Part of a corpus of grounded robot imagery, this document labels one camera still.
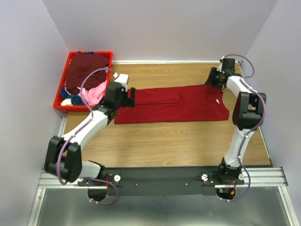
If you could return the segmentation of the red t-shirt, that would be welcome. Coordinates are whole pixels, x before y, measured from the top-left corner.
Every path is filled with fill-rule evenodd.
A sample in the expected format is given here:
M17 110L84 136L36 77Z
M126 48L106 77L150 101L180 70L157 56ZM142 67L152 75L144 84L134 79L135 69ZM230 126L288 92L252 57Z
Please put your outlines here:
M210 85L140 89L135 107L120 108L115 124L182 121L226 121L223 91Z

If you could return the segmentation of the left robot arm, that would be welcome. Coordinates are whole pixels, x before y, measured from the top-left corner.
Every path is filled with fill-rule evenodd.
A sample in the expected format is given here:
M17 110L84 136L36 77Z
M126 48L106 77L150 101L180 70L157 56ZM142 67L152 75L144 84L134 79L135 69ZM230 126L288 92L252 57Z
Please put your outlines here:
M105 128L122 107L135 106L135 88L127 90L119 82L110 82L105 96L91 109L88 117L62 137L54 136L48 144L44 171L58 177L65 185L78 178L88 178L94 186L104 182L104 166L82 161L81 152L94 135Z

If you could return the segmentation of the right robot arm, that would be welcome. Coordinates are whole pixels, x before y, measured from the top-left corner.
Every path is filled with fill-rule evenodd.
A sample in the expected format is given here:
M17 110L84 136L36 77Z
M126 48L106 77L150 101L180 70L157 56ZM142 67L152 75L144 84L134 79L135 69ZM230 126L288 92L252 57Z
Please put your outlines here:
M235 126L230 147L222 158L217 171L203 173L204 185L227 185L235 180L242 181L243 157L250 138L263 124L266 113L266 94L254 90L241 74L235 70L235 55L225 55L220 65L212 68L207 85L228 88L235 95L236 103L232 114Z

